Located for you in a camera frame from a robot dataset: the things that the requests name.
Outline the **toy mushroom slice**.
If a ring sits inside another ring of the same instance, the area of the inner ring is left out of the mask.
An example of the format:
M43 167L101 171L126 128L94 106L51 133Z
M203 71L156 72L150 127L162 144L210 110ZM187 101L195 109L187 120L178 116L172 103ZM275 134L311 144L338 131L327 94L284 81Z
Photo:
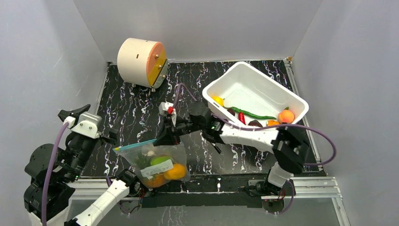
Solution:
M148 156L148 157L152 157L152 156L155 156L155 155L156 154L155 154L154 151L148 151L147 154L146 154L146 156Z

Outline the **green toy leaf vegetable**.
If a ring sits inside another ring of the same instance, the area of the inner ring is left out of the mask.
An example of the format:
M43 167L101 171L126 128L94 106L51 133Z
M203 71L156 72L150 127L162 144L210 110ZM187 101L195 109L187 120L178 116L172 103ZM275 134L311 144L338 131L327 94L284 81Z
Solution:
M172 160L170 158L170 156L157 156L157 157L154 157L151 160L151 166L155 166L155 165L161 164L161 163L163 163L165 161L168 161L168 160Z

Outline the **clear blue zip top bag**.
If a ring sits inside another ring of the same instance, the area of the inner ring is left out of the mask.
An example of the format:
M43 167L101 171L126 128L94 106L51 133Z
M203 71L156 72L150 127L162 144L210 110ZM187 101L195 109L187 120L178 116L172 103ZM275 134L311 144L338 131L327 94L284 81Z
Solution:
M140 182L149 189L170 181L189 181L184 144L154 146L155 140L113 148L134 169Z

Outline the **toy orange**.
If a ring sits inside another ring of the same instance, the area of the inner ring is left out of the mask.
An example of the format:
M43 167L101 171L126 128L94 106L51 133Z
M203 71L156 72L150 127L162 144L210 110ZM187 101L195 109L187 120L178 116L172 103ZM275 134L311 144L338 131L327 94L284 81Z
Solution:
M179 163L174 163L173 168L163 173L167 180L180 180L186 176L186 167Z

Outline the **orange toy pineapple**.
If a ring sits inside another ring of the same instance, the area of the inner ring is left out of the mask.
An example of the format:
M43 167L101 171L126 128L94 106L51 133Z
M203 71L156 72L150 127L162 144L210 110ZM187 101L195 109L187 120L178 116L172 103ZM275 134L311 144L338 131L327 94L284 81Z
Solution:
M135 159L135 171L141 182L149 189L164 185L167 180L163 176L162 163L169 160L167 156L145 155L138 153Z

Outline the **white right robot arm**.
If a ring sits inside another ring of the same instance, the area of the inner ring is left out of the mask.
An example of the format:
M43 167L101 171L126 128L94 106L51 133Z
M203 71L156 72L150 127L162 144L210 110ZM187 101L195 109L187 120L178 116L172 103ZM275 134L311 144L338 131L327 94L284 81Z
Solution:
M241 127L213 116L200 101L190 104L186 118L177 116L174 105L169 102L160 103L159 112L163 121L155 146L177 145L181 136L200 131L202 137L213 145L245 145L274 154L276 163L266 180L244 189L251 196L278 195L293 175L303 171L310 145L295 124L282 124L272 129Z

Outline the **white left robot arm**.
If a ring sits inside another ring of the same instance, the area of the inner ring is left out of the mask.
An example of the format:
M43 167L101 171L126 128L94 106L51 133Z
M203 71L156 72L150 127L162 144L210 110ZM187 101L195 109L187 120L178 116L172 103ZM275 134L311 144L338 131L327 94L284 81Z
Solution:
M123 170L108 188L82 213L68 219L69 200L75 192L70 183L79 179L97 143L115 145L119 133L99 129L101 117L90 105L61 110L62 121L55 142L43 144L30 156L25 172L31 184L24 193L24 206L34 226L96 226L126 197L140 192L141 184L130 170Z

